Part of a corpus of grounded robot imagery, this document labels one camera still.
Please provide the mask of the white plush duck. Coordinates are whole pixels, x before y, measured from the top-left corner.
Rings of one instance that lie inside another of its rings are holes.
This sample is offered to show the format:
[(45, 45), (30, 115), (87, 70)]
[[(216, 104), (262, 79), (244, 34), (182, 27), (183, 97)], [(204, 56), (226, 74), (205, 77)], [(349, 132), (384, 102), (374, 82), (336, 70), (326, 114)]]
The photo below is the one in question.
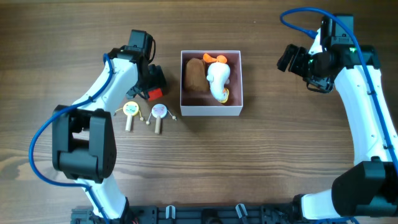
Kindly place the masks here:
[(229, 98), (229, 90), (225, 85), (229, 84), (231, 69), (227, 64), (228, 59), (224, 55), (213, 58), (209, 54), (203, 54), (203, 60), (209, 63), (206, 79), (210, 84), (210, 91), (214, 99), (220, 103), (226, 103)]

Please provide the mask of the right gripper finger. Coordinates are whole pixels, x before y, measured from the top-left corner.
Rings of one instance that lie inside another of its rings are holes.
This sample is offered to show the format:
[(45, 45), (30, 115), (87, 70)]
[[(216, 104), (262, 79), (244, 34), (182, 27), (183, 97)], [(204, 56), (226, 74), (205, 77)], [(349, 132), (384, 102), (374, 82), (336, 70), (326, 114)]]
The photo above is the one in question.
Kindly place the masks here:
[(290, 62), (289, 71), (300, 76), (305, 77), (308, 71), (308, 50), (304, 47), (299, 47)]
[(289, 44), (288, 46), (286, 46), (283, 55), (278, 60), (277, 68), (282, 72), (286, 71), (286, 68), (294, 55), (295, 55), (295, 45)]

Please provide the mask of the brown plush toy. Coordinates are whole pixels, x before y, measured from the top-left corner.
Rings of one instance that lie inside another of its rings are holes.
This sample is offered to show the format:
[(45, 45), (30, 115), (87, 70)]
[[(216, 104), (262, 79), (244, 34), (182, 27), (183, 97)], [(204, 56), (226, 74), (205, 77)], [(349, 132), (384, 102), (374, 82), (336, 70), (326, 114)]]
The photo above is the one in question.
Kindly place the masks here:
[(191, 58), (187, 62), (183, 86), (187, 91), (206, 92), (210, 90), (206, 79), (205, 62), (202, 59)]

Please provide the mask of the red toy truck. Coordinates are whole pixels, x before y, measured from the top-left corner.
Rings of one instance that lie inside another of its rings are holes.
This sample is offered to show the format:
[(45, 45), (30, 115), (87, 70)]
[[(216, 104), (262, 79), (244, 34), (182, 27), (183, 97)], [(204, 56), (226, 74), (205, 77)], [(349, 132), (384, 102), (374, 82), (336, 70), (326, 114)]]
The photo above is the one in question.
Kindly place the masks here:
[(148, 100), (148, 101), (154, 101), (156, 99), (163, 97), (163, 95), (164, 95), (161, 88), (153, 89), (153, 90), (149, 91), (149, 94), (151, 95), (151, 97), (153, 97), (153, 100)]

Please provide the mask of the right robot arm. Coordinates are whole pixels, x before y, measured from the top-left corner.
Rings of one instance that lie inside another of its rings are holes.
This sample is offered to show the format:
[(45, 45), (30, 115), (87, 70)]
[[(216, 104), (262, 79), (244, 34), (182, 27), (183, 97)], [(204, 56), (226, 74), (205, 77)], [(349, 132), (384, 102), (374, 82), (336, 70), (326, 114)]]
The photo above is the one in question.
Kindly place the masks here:
[(290, 44), (277, 62), (319, 93), (336, 90), (345, 107), (354, 145), (354, 166), (331, 188), (296, 195), (285, 211), (290, 222), (338, 222), (397, 215), (397, 132), (381, 86), (374, 47), (360, 45), (351, 14), (322, 12), (309, 49)]

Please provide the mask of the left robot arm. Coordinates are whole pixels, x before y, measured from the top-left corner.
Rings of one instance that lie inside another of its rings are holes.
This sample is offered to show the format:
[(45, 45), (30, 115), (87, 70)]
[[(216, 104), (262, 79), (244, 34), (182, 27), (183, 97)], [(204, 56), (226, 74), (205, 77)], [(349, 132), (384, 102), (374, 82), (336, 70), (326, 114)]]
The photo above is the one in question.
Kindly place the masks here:
[(116, 141), (112, 116), (124, 98), (154, 100), (166, 86), (160, 66), (152, 64), (155, 40), (132, 30), (127, 45), (103, 57), (104, 69), (71, 106), (58, 105), (52, 121), (52, 163), (85, 190), (95, 223), (131, 223), (128, 199), (113, 176)]

